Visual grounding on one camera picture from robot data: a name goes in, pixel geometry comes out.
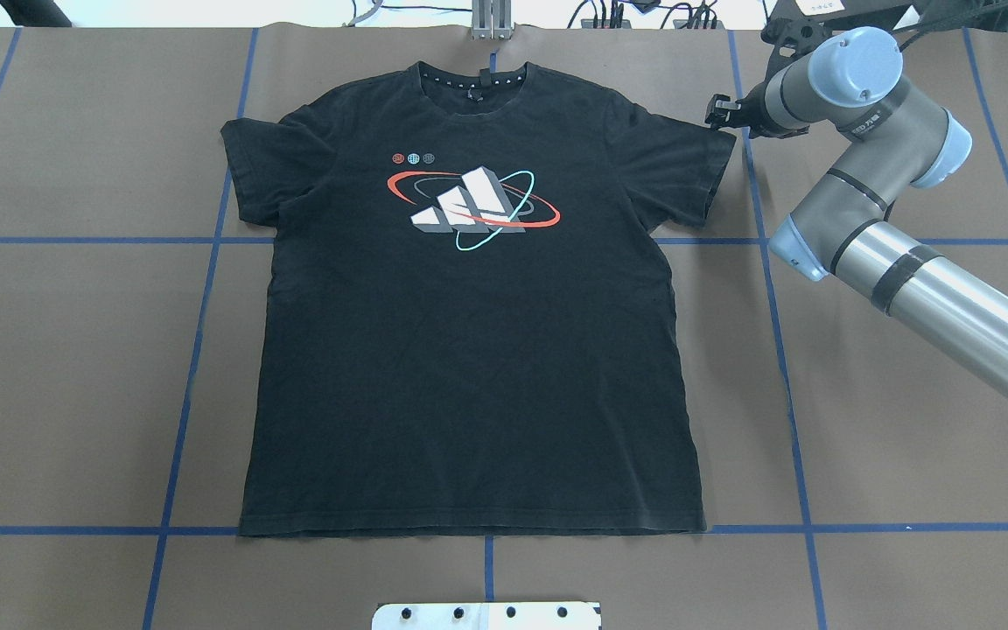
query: t-shirt sleeve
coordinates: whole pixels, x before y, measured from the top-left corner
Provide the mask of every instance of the t-shirt sleeve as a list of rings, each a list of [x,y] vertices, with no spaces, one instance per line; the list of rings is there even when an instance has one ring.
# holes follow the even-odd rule
[[[735,136],[649,113],[613,93],[605,116],[606,148],[640,223],[705,226]]]
[[[322,100],[278,123],[240,118],[221,128],[240,219],[275,227],[284,203],[313,187],[336,160],[340,121]]]

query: metal bracket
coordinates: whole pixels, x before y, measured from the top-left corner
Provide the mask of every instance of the metal bracket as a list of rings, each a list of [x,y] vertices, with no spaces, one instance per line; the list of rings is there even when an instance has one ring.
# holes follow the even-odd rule
[[[473,39],[511,39],[512,0],[473,0]]]
[[[372,630],[601,630],[597,602],[456,602],[383,605]]]

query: robotic arm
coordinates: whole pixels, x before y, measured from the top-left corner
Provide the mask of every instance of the robotic arm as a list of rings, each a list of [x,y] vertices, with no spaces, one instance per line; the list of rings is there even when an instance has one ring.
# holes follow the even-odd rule
[[[897,41],[863,27],[833,36],[733,103],[712,127],[785,138],[829,120],[851,148],[769,240],[808,279],[834,274],[1008,398],[1008,297],[883,220],[909,184],[935,186],[972,137],[907,77]]]

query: t-shirt hem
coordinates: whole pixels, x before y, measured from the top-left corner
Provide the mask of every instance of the t-shirt hem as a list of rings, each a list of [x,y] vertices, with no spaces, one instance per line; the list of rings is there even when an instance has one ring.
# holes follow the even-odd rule
[[[399,535],[648,535],[701,534],[701,510],[463,510],[245,514],[242,537],[399,537]]]

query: black t-shirt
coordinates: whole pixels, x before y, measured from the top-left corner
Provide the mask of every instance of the black t-shirt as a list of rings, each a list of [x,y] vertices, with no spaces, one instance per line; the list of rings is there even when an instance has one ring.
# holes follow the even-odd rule
[[[222,130],[277,228],[240,535],[705,527],[671,269],[733,136],[525,64]]]

